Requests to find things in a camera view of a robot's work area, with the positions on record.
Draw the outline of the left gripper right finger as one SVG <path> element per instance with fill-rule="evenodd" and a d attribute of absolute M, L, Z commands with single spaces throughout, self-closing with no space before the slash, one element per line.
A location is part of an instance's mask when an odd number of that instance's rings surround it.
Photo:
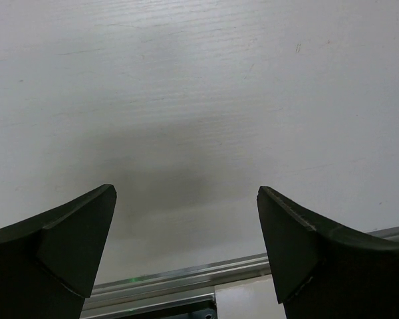
<path fill-rule="evenodd" d="M 399 318 L 399 241 L 363 233 L 262 186 L 257 208 L 288 318 Z"/>

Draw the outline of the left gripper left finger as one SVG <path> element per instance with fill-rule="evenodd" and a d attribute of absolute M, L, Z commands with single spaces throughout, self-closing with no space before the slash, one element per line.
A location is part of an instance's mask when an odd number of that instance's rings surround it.
<path fill-rule="evenodd" d="M 101 185 L 0 229 L 0 318 L 79 318 L 116 205 Z"/>

